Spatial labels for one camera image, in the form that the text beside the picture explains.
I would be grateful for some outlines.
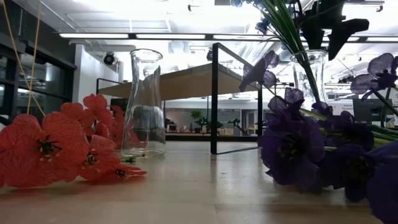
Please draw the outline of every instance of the table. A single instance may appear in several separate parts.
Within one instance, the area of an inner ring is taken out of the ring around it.
[[[219,142],[219,150],[255,146]],[[164,158],[139,159],[144,179],[116,185],[84,181],[0,190],[0,220],[13,223],[336,224],[381,223],[367,202],[343,191],[298,194],[274,185],[258,150],[211,155],[208,142],[168,142]]]

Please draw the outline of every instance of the green leaf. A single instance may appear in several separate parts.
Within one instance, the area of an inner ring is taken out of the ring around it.
[[[319,120],[321,120],[321,121],[326,121],[326,116],[320,115],[320,114],[317,114],[317,113],[314,113],[314,112],[309,111],[309,110],[306,110],[306,109],[304,109],[304,108],[300,108],[300,112],[303,113],[303,114],[305,114],[305,115],[308,115],[308,116],[310,116],[310,117],[319,119]]]

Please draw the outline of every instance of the wooden table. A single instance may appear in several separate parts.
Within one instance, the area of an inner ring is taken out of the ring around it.
[[[219,143],[220,151],[255,143]],[[274,185],[258,150],[219,156],[207,142],[168,142],[164,158],[139,159],[145,179],[117,185],[84,181],[0,190],[0,223],[343,224],[381,223],[367,202],[343,191],[298,194]]]

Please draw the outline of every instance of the glass vase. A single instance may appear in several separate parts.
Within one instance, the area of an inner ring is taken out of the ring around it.
[[[311,89],[310,83],[305,69],[299,64],[298,58],[307,58],[310,62],[312,74],[315,78],[320,101],[328,103],[325,86],[323,84],[323,67],[325,65],[326,52],[324,50],[306,50],[297,54],[293,54],[290,61],[293,65],[294,84],[295,87],[303,92],[304,103],[302,108],[311,110],[312,104],[316,102],[315,96]]]
[[[163,56],[149,49],[131,53],[132,87],[124,120],[122,155],[161,156],[165,153],[165,128],[160,99],[159,62]]]

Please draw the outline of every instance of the black metal frame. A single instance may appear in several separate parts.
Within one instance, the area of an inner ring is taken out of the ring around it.
[[[226,48],[221,43],[213,44],[213,61],[211,63],[211,134],[210,134],[210,152],[212,154],[226,154],[230,152],[240,152],[245,150],[257,149],[258,147],[250,147],[246,149],[238,149],[226,152],[217,151],[217,141],[220,138],[217,135],[217,120],[218,120],[218,52],[219,50],[224,51],[228,55],[232,56],[239,62],[252,67],[252,65],[245,61],[243,58],[239,57],[237,54],[232,52],[230,49]],[[258,90],[257,97],[257,135],[262,136],[262,86]]]
[[[107,80],[107,79],[105,79],[105,78],[97,78],[95,94],[98,94],[99,91],[100,91],[100,89],[99,89],[99,87],[100,87],[100,80],[106,81],[106,82],[111,82],[111,83],[123,84],[123,83],[121,83],[121,82],[116,82],[116,81],[113,81],[113,80]]]

